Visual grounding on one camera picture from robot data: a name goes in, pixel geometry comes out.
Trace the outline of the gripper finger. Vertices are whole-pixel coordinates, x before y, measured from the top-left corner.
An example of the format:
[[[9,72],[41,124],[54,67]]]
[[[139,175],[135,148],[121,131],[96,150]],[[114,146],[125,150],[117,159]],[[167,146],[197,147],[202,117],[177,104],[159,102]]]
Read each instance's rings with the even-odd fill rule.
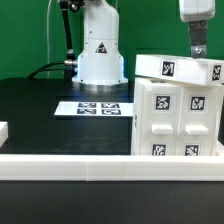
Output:
[[[188,24],[192,58],[207,56],[207,21],[192,21]]]

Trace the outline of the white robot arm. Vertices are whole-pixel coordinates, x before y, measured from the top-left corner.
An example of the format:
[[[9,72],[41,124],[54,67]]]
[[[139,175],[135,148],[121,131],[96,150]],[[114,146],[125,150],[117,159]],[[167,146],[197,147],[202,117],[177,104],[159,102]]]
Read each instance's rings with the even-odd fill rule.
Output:
[[[118,51],[119,15],[106,0],[84,3],[84,49],[78,56],[74,83],[93,87],[127,84],[124,60]],[[191,56],[207,54],[207,20],[215,15],[215,0],[179,0],[180,17],[189,24]]]

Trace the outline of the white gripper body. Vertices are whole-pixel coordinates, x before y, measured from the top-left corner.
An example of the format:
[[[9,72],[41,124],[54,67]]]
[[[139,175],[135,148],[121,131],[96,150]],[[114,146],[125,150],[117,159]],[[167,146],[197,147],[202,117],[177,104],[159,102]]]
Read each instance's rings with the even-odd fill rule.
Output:
[[[208,20],[215,15],[215,0],[179,0],[183,22]]]

